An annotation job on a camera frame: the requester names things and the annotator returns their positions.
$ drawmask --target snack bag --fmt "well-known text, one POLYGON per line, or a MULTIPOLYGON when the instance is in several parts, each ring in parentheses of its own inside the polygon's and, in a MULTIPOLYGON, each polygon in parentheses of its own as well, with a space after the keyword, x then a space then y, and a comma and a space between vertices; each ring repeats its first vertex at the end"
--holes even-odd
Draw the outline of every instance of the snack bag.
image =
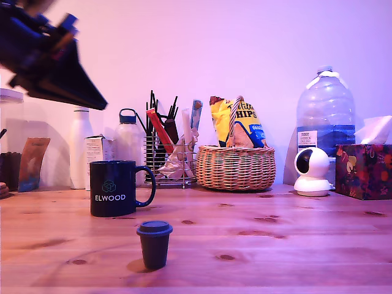
MULTIPOLYGON (((235 100, 225 100, 211 96, 209 106, 220 147, 228 147, 230 112, 235 100)), ((241 101, 236 111, 234 124, 234 143, 236 147, 268 147, 265 134, 253 106, 241 101)))

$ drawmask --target black mug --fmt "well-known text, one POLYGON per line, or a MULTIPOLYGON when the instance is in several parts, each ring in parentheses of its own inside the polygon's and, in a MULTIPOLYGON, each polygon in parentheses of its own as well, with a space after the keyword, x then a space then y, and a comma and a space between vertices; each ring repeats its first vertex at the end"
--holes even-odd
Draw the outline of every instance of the black mug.
POLYGON ((93 216, 115 217, 134 213, 136 207, 149 205, 156 190, 155 177, 148 167, 134 161, 109 160, 90 163, 90 211, 93 216), (136 200, 136 173, 145 170, 153 188, 146 202, 136 200))

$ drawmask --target basket handle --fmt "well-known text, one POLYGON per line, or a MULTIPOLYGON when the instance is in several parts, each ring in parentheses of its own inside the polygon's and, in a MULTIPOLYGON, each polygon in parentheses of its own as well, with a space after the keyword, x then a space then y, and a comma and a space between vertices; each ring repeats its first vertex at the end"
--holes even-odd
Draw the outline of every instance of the basket handle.
POLYGON ((234 142, 234 122, 236 119, 236 112, 239 104, 244 101, 243 96, 238 96, 235 102, 232 105, 232 110, 230 111, 230 122, 228 125, 228 147, 235 147, 234 142))

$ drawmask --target tissue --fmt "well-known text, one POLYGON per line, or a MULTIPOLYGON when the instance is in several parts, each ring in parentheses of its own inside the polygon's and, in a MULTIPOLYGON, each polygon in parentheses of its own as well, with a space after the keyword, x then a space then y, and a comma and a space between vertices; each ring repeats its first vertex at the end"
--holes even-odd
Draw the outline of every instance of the tissue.
POLYGON ((364 123, 365 126, 355 133, 362 139, 361 144, 384 144, 392 127, 392 115, 368 118, 364 123))

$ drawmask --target colorful tissue box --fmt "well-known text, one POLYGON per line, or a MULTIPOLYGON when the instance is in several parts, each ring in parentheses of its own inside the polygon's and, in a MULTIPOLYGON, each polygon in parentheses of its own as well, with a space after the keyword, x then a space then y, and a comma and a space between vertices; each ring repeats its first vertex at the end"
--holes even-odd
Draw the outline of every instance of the colorful tissue box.
POLYGON ((392 199, 392 145, 338 145, 336 192, 362 200, 392 199))

